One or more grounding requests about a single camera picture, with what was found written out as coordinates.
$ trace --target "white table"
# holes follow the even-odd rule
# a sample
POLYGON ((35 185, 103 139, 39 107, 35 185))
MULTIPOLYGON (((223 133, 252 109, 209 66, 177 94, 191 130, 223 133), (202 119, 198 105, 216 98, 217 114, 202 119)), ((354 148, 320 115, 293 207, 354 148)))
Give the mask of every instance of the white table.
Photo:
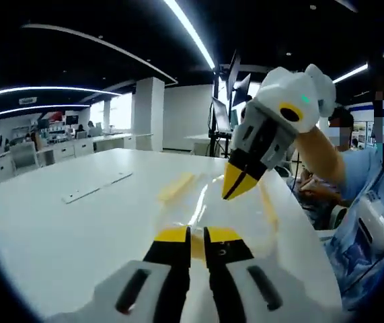
MULTIPOLYGON (((94 287, 131 259, 142 259, 155 236, 160 189, 183 172, 222 174, 226 160, 153 151, 113 149, 71 159, 0 184, 0 267, 23 299, 42 317, 87 303, 94 287), (69 205, 65 194, 123 181, 69 205)), ((280 265, 305 284, 322 306, 341 308, 338 284, 319 239, 298 202, 275 172, 264 176, 279 218, 280 265)), ((191 290, 183 322, 202 319, 208 292, 203 265, 192 261, 191 290)))

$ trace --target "chair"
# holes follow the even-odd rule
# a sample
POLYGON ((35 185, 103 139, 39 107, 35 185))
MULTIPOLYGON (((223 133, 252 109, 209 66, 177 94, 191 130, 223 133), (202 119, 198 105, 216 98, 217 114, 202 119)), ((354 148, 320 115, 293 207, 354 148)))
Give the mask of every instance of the chair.
POLYGON ((11 152, 16 176, 39 168, 38 157, 33 141, 12 146, 9 150, 11 152))
POLYGON ((87 138, 87 131, 80 131, 77 133, 77 139, 85 139, 87 138))

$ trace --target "transparent plastic bag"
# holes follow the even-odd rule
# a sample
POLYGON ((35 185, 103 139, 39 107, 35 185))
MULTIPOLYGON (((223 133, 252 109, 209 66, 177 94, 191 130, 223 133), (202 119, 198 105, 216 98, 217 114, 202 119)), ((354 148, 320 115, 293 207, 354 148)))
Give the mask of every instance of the transparent plastic bag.
POLYGON ((278 218, 263 184, 226 201, 221 197, 223 180, 220 174, 184 174, 162 190, 156 234, 168 227, 189 225, 192 257, 204 260, 203 227, 226 227, 235 230, 255 257, 265 257, 274 247, 278 218))

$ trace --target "yellow object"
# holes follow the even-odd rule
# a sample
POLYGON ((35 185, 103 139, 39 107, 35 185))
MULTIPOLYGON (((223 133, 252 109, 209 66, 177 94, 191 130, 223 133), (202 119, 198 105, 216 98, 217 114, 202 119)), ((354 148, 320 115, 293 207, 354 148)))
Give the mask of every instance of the yellow object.
POLYGON ((187 226, 182 227, 169 227, 163 229, 154 239, 160 242, 185 242, 186 241, 187 226))
POLYGON ((187 185, 189 185, 194 180, 194 174, 191 173, 184 173, 181 175, 180 179, 176 180, 175 182, 172 182, 169 186, 165 187, 161 190, 159 193, 159 200, 163 202, 167 202, 169 200, 172 200, 177 194, 180 194, 181 191, 187 185))
POLYGON ((241 240, 241 237, 227 227, 208 227, 211 242, 241 240))
MULTIPOLYGON (((225 168, 225 181, 223 183, 223 189, 222 189, 222 197, 225 198, 227 193, 231 190, 231 188, 235 185, 237 182, 237 179, 243 172, 234 165, 230 164, 229 162, 226 163, 225 168)), ((227 197, 227 200, 231 200, 249 190, 251 190, 256 184, 258 183, 257 180, 252 178, 249 174, 245 174, 244 179, 239 183, 237 188, 232 192, 230 196, 227 197)))
POLYGON ((264 209, 266 211, 265 214, 268 218, 268 222, 274 228, 274 232, 278 232, 278 216, 275 212, 274 205, 271 202, 270 195, 268 194, 268 191, 266 190, 262 181, 259 182, 258 186, 260 189, 260 195, 262 197, 262 202, 264 204, 264 209))
POLYGON ((201 259, 203 262, 205 262, 204 240, 201 237, 192 234, 190 241, 192 258, 201 259))
POLYGON ((301 109, 297 108, 296 106, 294 106, 293 104, 291 103, 288 103, 288 102, 281 102, 280 105, 278 106, 278 109, 281 110, 281 109, 287 109, 287 110, 291 110, 292 112, 294 112, 299 120, 298 121, 301 121, 304 117, 304 114, 302 113, 301 109))

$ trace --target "blue shirt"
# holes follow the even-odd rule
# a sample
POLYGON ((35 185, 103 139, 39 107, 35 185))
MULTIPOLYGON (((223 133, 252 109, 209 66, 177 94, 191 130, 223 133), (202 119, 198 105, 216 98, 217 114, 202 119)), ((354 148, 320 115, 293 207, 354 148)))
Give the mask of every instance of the blue shirt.
MULTIPOLYGON (((345 187, 340 188, 341 194, 344 199, 354 200, 362 196, 369 183, 379 175, 381 160, 375 149, 351 151, 342 156, 346 166, 346 183, 345 187)), ((384 173, 370 190, 377 194, 384 206, 384 173)), ((357 205, 358 199, 352 203, 334 237, 325 246, 341 292, 381 258, 381 255, 373 254, 358 230, 357 205)), ((383 267, 384 258, 342 296, 345 310, 354 309, 371 291, 383 267)))

